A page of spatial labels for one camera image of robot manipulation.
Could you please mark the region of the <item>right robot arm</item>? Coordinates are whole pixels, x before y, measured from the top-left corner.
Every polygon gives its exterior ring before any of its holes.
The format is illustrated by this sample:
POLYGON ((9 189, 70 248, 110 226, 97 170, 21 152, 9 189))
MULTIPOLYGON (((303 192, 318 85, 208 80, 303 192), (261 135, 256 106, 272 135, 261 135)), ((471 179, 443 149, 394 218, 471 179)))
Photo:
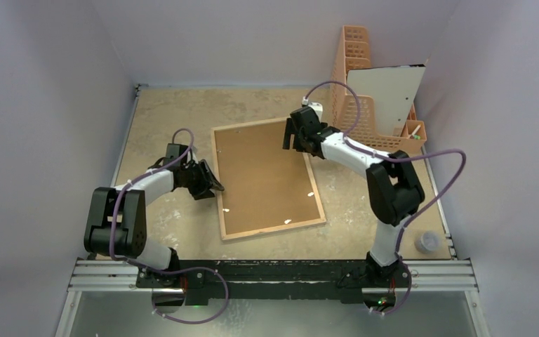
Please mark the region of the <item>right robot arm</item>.
POLYGON ((286 120, 283 148, 294 149, 341 164, 367 182, 370 207, 378 219, 375 241, 367 255, 366 276, 382 286, 400 264, 404 227, 425 200, 417 173, 403 151, 375 150, 320 121, 312 105, 292 112, 286 120))

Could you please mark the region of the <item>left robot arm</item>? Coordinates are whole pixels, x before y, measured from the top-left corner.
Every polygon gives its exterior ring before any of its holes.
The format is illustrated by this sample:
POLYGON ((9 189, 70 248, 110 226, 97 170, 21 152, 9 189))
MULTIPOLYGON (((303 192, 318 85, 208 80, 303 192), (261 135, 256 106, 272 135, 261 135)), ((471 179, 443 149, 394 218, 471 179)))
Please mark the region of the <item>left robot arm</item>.
POLYGON ((188 190, 194 200, 214 198, 224 191, 206 160, 198 160, 188 145, 169 143, 165 156, 141 176, 93 191, 85 250, 149 267, 162 286, 175 286, 181 278, 178 254, 148 237, 147 206, 178 188, 188 190))

